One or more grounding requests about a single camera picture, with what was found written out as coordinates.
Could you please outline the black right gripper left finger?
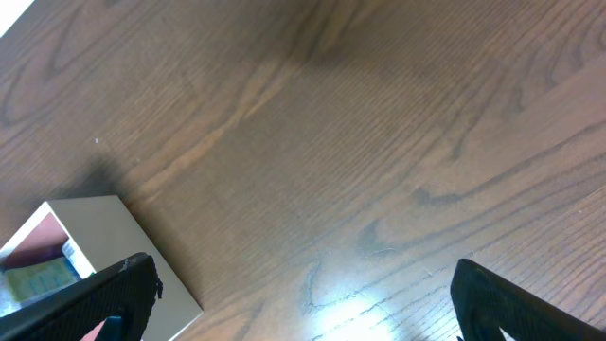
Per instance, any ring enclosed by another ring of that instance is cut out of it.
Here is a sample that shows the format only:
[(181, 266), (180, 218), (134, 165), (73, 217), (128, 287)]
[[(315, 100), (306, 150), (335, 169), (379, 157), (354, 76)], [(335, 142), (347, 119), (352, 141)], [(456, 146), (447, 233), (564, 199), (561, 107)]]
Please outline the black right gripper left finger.
[(140, 341), (162, 296), (152, 256), (140, 252), (1, 318), (5, 341)]

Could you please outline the green white soap packet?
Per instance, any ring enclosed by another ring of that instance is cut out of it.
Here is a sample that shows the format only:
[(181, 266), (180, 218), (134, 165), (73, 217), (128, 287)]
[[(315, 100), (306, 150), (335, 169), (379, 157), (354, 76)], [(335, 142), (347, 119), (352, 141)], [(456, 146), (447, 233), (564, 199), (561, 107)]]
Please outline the green white soap packet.
[(18, 310), (81, 280), (63, 243), (15, 249), (1, 259), (1, 308)]

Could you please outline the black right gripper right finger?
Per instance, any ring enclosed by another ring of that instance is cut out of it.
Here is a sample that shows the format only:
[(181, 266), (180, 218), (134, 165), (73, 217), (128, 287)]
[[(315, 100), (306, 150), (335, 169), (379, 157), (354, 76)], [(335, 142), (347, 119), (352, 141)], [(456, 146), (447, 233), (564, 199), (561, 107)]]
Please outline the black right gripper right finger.
[(603, 340), (601, 331), (541, 300), (489, 269), (457, 262), (451, 299), (464, 341)]

